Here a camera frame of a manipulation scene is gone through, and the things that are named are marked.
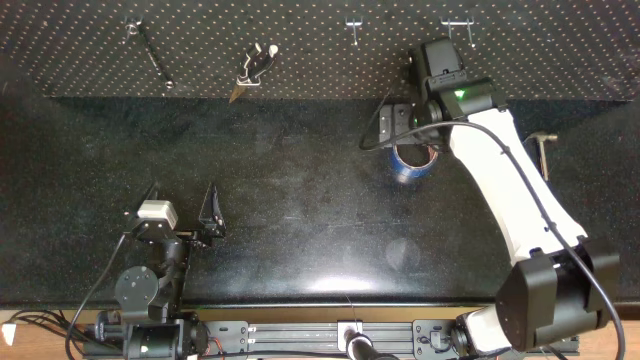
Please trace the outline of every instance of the black table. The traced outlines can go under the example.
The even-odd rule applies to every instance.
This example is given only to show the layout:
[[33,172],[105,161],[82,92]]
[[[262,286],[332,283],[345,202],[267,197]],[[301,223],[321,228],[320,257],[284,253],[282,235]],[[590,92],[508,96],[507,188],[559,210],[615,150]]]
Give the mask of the black table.
[[[498,226],[453,156],[407,187],[393,181],[387,151],[358,150],[374,100],[47,99],[15,86],[0,103],[3,308],[77,306],[124,209],[153,180],[179,227],[197,225],[209,181],[220,193],[228,236],[192,252],[190,307],[335,305],[345,295],[482,304],[509,272]],[[616,105],[511,103],[523,137],[560,133],[548,147],[550,186],[587,233],[616,244],[618,301],[638,301],[638,106]],[[148,254],[124,246],[89,306],[115,306],[117,276]]]

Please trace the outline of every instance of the perforated metal panel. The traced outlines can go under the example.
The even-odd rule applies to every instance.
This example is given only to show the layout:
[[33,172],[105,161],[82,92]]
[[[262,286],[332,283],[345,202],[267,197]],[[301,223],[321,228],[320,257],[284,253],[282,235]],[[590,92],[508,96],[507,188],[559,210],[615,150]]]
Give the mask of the perforated metal panel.
[[[125,16],[144,24],[178,86],[168,92]],[[359,19],[359,46],[345,17]],[[16,1],[0,4],[2,53],[46,95],[228,97],[254,41],[277,44],[276,66],[244,96],[373,98],[407,50],[447,35],[472,77],[511,98],[622,100],[640,89],[640,11],[631,0],[557,1]]]

